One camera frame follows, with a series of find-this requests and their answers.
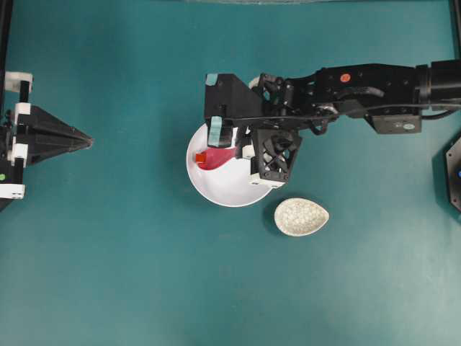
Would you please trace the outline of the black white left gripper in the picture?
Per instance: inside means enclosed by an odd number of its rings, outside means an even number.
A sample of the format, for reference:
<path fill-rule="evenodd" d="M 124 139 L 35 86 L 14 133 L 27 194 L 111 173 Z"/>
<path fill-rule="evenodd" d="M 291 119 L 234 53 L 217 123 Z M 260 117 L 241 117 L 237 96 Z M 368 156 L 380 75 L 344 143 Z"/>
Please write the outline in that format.
<path fill-rule="evenodd" d="M 23 172 L 46 159 L 90 148 L 93 138 L 68 125 L 44 109 L 31 105 L 33 75 L 25 72 L 7 71 L 4 75 L 4 90 L 19 94 L 14 112 L 6 115 L 1 124 L 1 211 L 13 200 L 21 200 L 25 194 Z M 68 138 L 35 138 L 29 144 L 19 140 L 18 127 L 31 126 L 34 130 Z"/>

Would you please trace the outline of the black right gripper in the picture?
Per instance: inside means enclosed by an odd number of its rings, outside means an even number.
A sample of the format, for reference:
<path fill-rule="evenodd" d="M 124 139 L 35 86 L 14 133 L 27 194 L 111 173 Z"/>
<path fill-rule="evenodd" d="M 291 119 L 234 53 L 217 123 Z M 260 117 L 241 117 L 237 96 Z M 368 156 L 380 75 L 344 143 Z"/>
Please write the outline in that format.
<path fill-rule="evenodd" d="M 234 148 L 237 159 L 251 159 L 248 126 L 323 135 L 339 114 L 332 105 L 318 104 L 315 82 L 314 74 L 301 78 L 261 74 L 247 86 L 234 74 L 207 74 L 204 118 L 211 118 L 207 121 L 207 145 Z M 232 122 L 248 126 L 236 127 Z"/>

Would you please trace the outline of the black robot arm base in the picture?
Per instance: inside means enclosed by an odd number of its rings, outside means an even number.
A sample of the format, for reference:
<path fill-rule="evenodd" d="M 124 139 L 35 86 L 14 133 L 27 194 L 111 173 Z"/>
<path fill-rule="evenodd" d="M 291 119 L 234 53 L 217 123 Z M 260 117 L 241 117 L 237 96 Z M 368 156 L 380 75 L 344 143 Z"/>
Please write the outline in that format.
<path fill-rule="evenodd" d="M 434 193 L 438 206 L 460 220 L 460 132 L 433 156 Z"/>

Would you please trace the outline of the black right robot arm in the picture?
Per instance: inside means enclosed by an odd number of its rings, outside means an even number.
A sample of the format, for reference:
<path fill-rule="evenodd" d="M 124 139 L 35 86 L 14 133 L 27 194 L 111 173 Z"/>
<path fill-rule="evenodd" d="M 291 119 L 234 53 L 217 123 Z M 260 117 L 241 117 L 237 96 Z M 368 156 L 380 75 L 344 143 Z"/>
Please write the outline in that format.
<path fill-rule="evenodd" d="M 341 116 L 363 119 L 379 134 L 417 133 L 423 121 L 460 108 L 460 62 L 416 67 L 380 63 L 322 68 L 300 78 L 262 74 L 243 83 L 233 74 L 208 76 L 204 121 L 212 148 L 268 141 L 297 150 L 298 133 L 323 135 Z"/>

